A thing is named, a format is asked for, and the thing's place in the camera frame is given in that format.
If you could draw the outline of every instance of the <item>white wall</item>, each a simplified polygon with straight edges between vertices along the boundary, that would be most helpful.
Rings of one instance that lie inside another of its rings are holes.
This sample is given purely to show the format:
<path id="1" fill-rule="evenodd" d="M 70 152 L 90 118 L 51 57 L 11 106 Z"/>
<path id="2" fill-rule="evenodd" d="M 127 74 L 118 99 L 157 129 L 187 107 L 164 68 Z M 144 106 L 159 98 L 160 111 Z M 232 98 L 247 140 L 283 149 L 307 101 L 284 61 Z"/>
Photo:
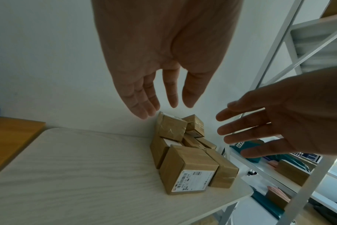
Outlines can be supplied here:
<path id="1" fill-rule="evenodd" d="M 172 109 L 161 72 L 161 110 L 197 114 L 216 143 L 217 112 L 250 87 L 293 0 L 245 0 L 229 51 L 193 109 Z M 181 93 L 186 71 L 178 81 Z M 119 99 L 106 68 L 89 0 L 0 0 L 1 116 L 68 127 L 150 136 L 154 118 L 134 117 Z"/>

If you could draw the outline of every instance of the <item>shelf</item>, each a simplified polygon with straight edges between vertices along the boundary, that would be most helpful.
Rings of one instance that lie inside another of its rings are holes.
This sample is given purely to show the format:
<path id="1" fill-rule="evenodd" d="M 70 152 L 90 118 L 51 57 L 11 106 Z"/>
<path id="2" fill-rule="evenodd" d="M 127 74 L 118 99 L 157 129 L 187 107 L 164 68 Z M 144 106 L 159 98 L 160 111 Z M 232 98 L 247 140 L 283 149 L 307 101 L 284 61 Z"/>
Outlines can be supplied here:
<path id="1" fill-rule="evenodd" d="M 238 161 L 249 167 L 250 169 L 256 171 L 264 179 L 271 182 L 273 185 L 277 186 L 287 194 L 294 196 L 301 188 L 298 184 L 294 183 L 290 179 L 276 172 L 274 168 L 269 165 L 266 159 L 262 158 L 259 163 L 251 163 L 244 157 L 242 157 L 233 148 L 230 148 L 230 156 L 236 158 Z M 311 196 L 317 202 L 323 204 L 325 207 L 331 209 L 337 213 L 337 204 L 332 200 L 322 196 L 321 194 L 314 192 Z"/>

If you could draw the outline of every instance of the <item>white table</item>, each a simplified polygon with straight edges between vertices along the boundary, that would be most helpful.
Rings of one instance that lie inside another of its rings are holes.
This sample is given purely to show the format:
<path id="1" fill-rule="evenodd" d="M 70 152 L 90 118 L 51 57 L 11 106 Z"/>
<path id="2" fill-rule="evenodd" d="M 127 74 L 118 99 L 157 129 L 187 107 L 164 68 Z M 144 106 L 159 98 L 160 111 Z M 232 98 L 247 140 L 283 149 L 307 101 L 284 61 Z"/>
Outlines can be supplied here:
<path id="1" fill-rule="evenodd" d="M 252 195 L 230 189 L 169 196 L 150 140 L 54 128 L 0 172 L 0 225 L 190 224 Z"/>
<path id="2" fill-rule="evenodd" d="M 251 163 L 244 157 L 242 157 L 238 152 L 236 152 L 233 148 L 230 148 L 230 155 L 241 163 L 245 164 L 250 169 L 256 171 L 260 176 L 264 179 L 271 182 L 273 185 L 277 186 L 287 194 L 294 196 L 301 189 L 301 186 L 294 183 L 287 177 L 282 174 L 276 172 L 274 168 L 269 165 L 266 159 L 262 158 L 259 163 Z M 316 200 L 317 202 L 323 204 L 325 207 L 337 213 L 337 204 L 332 200 L 322 196 L 318 192 L 314 191 L 311 195 L 311 198 Z"/>

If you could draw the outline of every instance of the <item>barcode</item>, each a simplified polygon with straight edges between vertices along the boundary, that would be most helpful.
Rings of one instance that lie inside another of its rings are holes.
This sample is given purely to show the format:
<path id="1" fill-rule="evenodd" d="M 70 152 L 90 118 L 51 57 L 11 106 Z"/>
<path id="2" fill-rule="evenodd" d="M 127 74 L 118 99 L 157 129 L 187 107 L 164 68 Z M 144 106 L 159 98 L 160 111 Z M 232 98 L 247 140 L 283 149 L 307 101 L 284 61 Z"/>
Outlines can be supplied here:
<path id="1" fill-rule="evenodd" d="M 187 176 L 187 173 L 184 173 L 183 176 L 182 176 L 182 178 L 181 178 L 181 180 L 180 180 L 180 182 L 178 182 L 177 188 L 181 188 L 181 185 L 182 185 L 184 179 L 186 178 L 186 176 Z"/>

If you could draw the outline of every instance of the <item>fingernail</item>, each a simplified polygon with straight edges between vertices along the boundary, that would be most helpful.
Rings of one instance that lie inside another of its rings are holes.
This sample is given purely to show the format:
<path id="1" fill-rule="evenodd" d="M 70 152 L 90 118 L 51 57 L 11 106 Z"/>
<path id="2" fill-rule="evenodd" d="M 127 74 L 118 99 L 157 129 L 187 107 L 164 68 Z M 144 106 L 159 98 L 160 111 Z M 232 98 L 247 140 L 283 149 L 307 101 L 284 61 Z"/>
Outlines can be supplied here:
<path id="1" fill-rule="evenodd" d="M 233 107 L 234 105 L 236 105 L 236 103 L 237 103 L 237 101 L 233 101 L 233 102 L 228 103 L 228 108 Z"/>

